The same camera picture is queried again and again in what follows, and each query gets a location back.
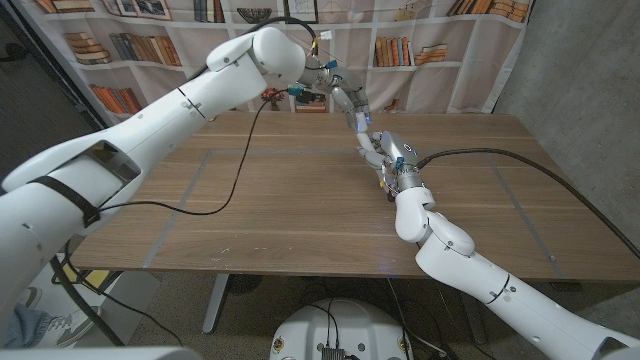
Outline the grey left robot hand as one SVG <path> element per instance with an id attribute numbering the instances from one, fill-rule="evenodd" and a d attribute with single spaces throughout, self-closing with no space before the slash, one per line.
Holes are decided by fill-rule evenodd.
<path id="1" fill-rule="evenodd" d="M 321 64 L 316 56 L 306 59 L 299 83 L 329 94 L 343 111 L 348 126 L 363 133 L 371 124 L 368 97 L 362 80 L 344 67 Z"/>

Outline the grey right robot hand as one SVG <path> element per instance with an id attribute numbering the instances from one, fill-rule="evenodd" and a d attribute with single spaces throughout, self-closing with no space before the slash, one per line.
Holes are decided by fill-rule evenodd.
<path id="1" fill-rule="evenodd" d="M 418 156 L 399 134 L 390 131 L 358 133 L 359 154 L 378 175 L 381 188 L 389 198 L 402 191 L 423 187 Z"/>

